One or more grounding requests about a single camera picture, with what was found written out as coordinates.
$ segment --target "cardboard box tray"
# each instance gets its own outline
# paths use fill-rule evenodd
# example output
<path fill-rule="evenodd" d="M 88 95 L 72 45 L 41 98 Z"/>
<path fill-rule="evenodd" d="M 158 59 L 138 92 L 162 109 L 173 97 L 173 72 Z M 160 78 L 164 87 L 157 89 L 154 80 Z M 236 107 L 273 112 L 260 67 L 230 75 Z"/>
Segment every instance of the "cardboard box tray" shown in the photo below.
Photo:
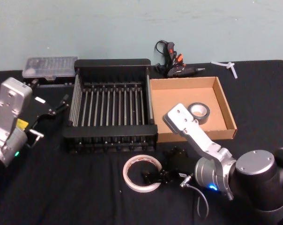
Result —
<path fill-rule="evenodd" d="M 186 141 L 173 134 L 162 119 L 178 103 L 187 108 L 201 102 L 210 108 L 208 121 L 200 126 L 211 139 L 234 137 L 237 127 L 218 77 L 151 79 L 150 85 L 158 142 Z"/>

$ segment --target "gray cylindrical joint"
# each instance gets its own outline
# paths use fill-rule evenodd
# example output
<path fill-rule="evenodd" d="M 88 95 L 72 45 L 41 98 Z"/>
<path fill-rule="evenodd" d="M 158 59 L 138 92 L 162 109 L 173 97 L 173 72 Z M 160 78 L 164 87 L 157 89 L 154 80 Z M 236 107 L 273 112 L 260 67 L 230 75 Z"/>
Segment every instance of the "gray cylindrical joint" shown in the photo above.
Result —
<path fill-rule="evenodd" d="M 215 170 L 216 167 L 212 160 L 204 157 L 200 158 L 194 170 L 197 183 L 204 188 L 207 188 L 211 184 L 217 186 Z"/>

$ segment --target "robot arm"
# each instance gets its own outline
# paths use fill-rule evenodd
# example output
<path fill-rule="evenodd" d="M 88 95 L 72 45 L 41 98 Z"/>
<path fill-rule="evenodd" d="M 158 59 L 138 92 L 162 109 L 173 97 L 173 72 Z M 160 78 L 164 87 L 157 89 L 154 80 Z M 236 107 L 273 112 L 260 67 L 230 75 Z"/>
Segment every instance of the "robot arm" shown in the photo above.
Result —
<path fill-rule="evenodd" d="M 164 116 L 164 121 L 172 132 L 185 137 L 195 151 L 202 156 L 195 169 L 197 182 L 203 187 L 214 185 L 232 200 L 229 174 L 236 160 L 228 149 L 213 142 L 200 128 L 198 120 L 194 120 L 182 104 L 172 108 Z"/>
<path fill-rule="evenodd" d="M 235 160 L 227 149 L 210 140 L 182 104 L 173 107 L 164 121 L 202 156 L 190 171 L 200 186 L 214 187 L 230 200 L 233 195 L 245 194 L 267 224 L 280 221 L 283 225 L 283 148 L 275 155 L 254 150 Z"/>
<path fill-rule="evenodd" d="M 0 86 L 0 162 L 8 166 L 15 153 L 27 142 L 16 126 L 20 113 L 28 106 L 32 89 L 10 77 Z"/>
<path fill-rule="evenodd" d="M 29 87 L 10 77 L 0 86 L 0 165 L 7 167 L 24 144 L 31 141 L 30 147 L 33 147 L 44 137 L 33 129 L 39 121 L 55 119 L 68 107 L 68 95 L 55 109 L 39 97 L 32 98 L 32 89 L 37 83 L 38 80 L 33 80 Z"/>

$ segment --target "duct tape roll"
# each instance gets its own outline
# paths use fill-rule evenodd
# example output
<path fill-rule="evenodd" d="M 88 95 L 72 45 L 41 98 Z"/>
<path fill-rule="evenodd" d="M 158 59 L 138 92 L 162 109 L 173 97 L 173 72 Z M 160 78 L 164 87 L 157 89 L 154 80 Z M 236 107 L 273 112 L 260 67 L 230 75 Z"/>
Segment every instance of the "duct tape roll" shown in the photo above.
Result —
<path fill-rule="evenodd" d="M 162 166 L 160 164 L 160 162 L 155 159 L 152 156 L 148 156 L 148 155 L 138 155 L 138 156 L 134 156 L 132 158 L 130 158 L 124 165 L 123 168 L 123 177 L 125 180 L 125 183 L 128 185 L 128 187 L 130 187 L 133 191 L 136 192 L 140 192 L 140 193 L 147 193 L 147 192 L 151 192 L 154 191 L 155 189 L 157 189 L 161 183 L 154 183 L 148 186 L 139 186 L 134 184 L 128 177 L 128 170 L 130 169 L 130 167 L 136 163 L 136 162 L 141 162 L 141 161 L 146 161 L 149 163 L 152 163 L 159 171 L 162 170 Z"/>
<path fill-rule="evenodd" d="M 206 123 L 210 115 L 208 106 L 201 102 L 192 103 L 188 107 L 188 111 L 191 113 L 194 119 L 198 120 L 200 125 Z"/>

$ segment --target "black tablecloth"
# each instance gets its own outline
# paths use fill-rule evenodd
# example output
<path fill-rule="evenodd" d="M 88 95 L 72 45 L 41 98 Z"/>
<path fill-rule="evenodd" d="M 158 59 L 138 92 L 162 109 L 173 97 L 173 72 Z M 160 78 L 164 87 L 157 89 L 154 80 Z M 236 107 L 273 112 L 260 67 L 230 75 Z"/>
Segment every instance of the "black tablecloth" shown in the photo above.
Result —
<path fill-rule="evenodd" d="M 206 68 L 199 76 L 219 77 L 238 127 L 233 140 L 217 143 L 235 158 L 250 150 L 273 152 L 283 146 L 283 61 L 236 62 L 236 80 L 224 67 L 196 66 Z M 21 79 L 21 72 L 0 72 L 0 83 L 10 76 Z M 52 105 L 65 93 L 72 94 L 71 88 L 36 92 Z M 45 134 L 43 140 L 32 150 L 23 149 L 0 180 L 0 224 L 262 224 L 239 199 L 229 202 L 211 191 L 205 191 L 209 217 L 193 219 L 193 192 L 176 182 L 147 194 L 126 186 L 123 165 L 140 152 L 69 155 L 61 145 L 60 120 L 44 122 L 39 130 Z M 186 142 L 176 145 L 198 157 Z M 161 152 L 173 146 L 159 144 L 149 154 L 163 161 Z"/>

